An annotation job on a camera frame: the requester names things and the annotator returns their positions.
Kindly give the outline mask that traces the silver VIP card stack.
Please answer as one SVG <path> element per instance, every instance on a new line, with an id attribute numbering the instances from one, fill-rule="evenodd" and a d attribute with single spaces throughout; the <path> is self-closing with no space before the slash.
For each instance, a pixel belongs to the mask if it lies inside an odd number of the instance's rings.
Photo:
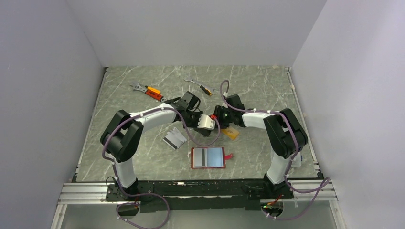
<path id="1" fill-rule="evenodd" d="M 172 130 L 168 131 L 166 136 L 163 138 L 169 147 L 173 150 L 179 149 L 184 143 L 187 142 L 186 137 L 179 131 L 178 128 L 174 127 Z"/>

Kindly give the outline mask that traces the single silver card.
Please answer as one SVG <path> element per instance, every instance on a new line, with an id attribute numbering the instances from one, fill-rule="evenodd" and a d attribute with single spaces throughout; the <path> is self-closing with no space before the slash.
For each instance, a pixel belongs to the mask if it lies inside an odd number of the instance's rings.
<path id="1" fill-rule="evenodd" d="M 193 167 L 201 168 L 207 166 L 207 154 L 206 148 L 194 148 L 193 149 Z"/>

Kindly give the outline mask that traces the red leather card holder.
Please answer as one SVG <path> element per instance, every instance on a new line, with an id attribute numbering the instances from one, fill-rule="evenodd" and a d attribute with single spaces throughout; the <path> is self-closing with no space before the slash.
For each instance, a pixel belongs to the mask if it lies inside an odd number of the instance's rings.
<path id="1" fill-rule="evenodd" d="M 226 161 L 234 157 L 233 153 L 226 154 L 224 147 L 203 147 L 206 148 L 207 154 L 207 166 L 201 168 L 193 167 L 193 147 L 190 151 L 191 157 L 191 169 L 217 169 L 226 168 Z"/>

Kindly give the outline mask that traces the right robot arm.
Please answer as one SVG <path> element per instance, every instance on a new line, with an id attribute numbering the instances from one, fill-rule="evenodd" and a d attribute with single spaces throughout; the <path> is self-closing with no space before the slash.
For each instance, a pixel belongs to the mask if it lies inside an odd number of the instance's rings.
<path id="1" fill-rule="evenodd" d="M 266 130 L 274 155 L 270 168 L 264 175 L 263 192 L 275 198 L 287 184 L 289 170 L 295 157 L 307 145 L 308 136 L 291 109 L 281 111 L 246 110 L 236 94 L 224 99 L 224 105 L 217 105 L 213 116 L 221 128 L 231 123 L 243 128 Z"/>

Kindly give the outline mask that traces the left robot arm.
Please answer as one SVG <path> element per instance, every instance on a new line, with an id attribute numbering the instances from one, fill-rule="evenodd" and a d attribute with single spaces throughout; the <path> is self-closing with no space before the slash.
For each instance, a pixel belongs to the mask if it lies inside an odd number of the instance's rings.
<path id="1" fill-rule="evenodd" d="M 183 122 L 185 129 L 193 128 L 208 136 L 216 122 L 209 119 L 203 126 L 203 112 L 200 99 L 186 92 L 183 97 L 166 100 L 161 105 L 138 113 L 119 110 L 103 132 L 102 157 L 113 165 L 118 194 L 124 200 L 132 200 L 138 194 L 138 179 L 134 173 L 132 158 L 135 155 L 144 132 L 163 124 Z"/>

